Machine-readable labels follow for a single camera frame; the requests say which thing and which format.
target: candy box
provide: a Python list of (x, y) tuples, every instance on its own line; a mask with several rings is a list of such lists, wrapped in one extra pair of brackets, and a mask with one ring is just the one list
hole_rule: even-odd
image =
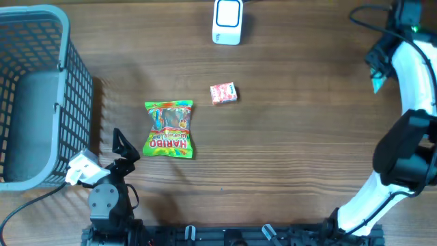
[(234, 82), (211, 86), (212, 104), (232, 102), (237, 100)]

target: gray basket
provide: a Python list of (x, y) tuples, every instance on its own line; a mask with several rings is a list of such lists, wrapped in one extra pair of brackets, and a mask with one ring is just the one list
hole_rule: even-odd
[(64, 182), (89, 146), (93, 93), (62, 10), (0, 8), (0, 191)]

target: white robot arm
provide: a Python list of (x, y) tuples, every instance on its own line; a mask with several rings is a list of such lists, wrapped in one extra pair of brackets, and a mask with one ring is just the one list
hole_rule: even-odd
[[(436, 172), (434, 147), (425, 150), (418, 145), (422, 138), (434, 140), (430, 132), (434, 126), (433, 116), (436, 116), (434, 71), (437, 71), (437, 45), (432, 34), (417, 32), (419, 21), (418, 1), (396, 1), (387, 22), (387, 29), (391, 31), (386, 32), (366, 56), (366, 62), (378, 74), (399, 81), (404, 116), (399, 120), (402, 123), (397, 128), (395, 125), (378, 144), (373, 157), (375, 171), (361, 190), (337, 211), (338, 228), (346, 234), (367, 236), (375, 223), (396, 203), (405, 197), (418, 195), (425, 185), (434, 184), (430, 180)], [(409, 42), (390, 32), (405, 36)], [(421, 49), (428, 61), (410, 42)], [(407, 138), (412, 137), (416, 138), (407, 143)], [(395, 143), (394, 139), (405, 140), (405, 143), (400, 142), (396, 150), (387, 148), (388, 143)], [(391, 159), (382, 158), (378, 150)], [(421, 167), (421, 173), (416, 173), (416, 169)]]

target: white label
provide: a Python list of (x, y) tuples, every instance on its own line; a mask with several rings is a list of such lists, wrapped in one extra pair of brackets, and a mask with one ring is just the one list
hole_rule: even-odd
[(217, 24), (235, 27), (238, 24), (240, 4), (237, 1), (219, 1), (217, 11)]

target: wooden table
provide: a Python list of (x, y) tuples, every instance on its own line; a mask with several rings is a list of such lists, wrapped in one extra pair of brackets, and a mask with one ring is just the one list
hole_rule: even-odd
[[(348, 0), (255, 1), (239, 46), (212, 43), (211, 2), (60, 5), (95, 76), (92, 149), (109, 164), (112, 131), (141, 151), (145, 101), (195, 103), (193, 160), (142, 157), (127, 177), (147, 225), (318, 222), (372, 171), (373, 149), (399, 117), (396, 82), (373, 94), (364, 55), (380, 34), (353, 25)], [(384, 23), (382, 13), (363, 14)], [(238, 103), (212, 106), (209, 86), (233, 81)], [(47, 190), (2, 193), (0, 218)], [(8, 245), (78, 245), (89, 191), (70, 187), (18, 213)], [(381, 221), (387, 245), (435, 245), (437, 192)]]

